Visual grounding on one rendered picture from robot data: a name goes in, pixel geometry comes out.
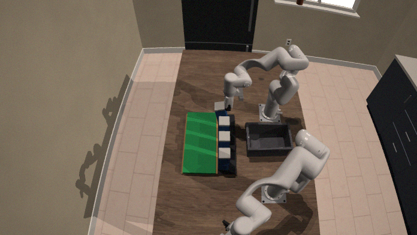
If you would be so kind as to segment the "grey crate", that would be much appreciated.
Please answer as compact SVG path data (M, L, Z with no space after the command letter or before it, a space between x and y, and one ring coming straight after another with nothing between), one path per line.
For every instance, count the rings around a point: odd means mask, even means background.
M289 123L246 122L246 148L247 156L286 156L294 148Z

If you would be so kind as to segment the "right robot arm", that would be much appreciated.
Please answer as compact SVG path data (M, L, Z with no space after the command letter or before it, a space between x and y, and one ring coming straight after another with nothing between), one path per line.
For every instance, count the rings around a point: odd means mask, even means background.
M294 44L289 46L288 51L283 47L278 47L260 59L249 59L237 65L234 73L225 75L223 93L228 97L238 97L239 101L243 101L243 88L252 84L247 70L259 67L270 71L277 65L283 69L279 76L280 81L273 80L270 83L267 102L261 111L263 117L268 120L277 118L278 114L283 114L279 112L279 105L285 105L299 89L295 76L299 70L305 70L309 66L309 60Z

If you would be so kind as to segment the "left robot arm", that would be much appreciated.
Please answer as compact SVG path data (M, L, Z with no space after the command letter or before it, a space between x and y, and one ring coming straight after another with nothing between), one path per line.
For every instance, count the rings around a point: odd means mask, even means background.
M294 147L277 171L271 176L257 180L237 200L236 208L245 216L238 217L226 235L249 235L271 218L271 211L259 202L252 193L265 186L264 194L269 200L278 200L290 189L299 193L325 166L330 149L301 129L296 135Z

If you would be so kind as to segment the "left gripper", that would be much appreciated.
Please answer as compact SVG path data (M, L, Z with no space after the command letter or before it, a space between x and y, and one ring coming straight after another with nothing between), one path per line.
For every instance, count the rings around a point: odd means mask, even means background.
M232 221L232 223L228 223L225 220L223 220L222 222L223 222L223 225L226 228L226 231L229 231L234 221Z

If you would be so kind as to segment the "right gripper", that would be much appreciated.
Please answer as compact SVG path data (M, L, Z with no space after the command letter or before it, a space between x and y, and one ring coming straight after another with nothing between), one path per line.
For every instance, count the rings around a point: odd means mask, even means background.
M224 106L226 111L231 111L231 108L233 106L233 100L234 100L234 96L233 97L228 97L228 96L224 96Z

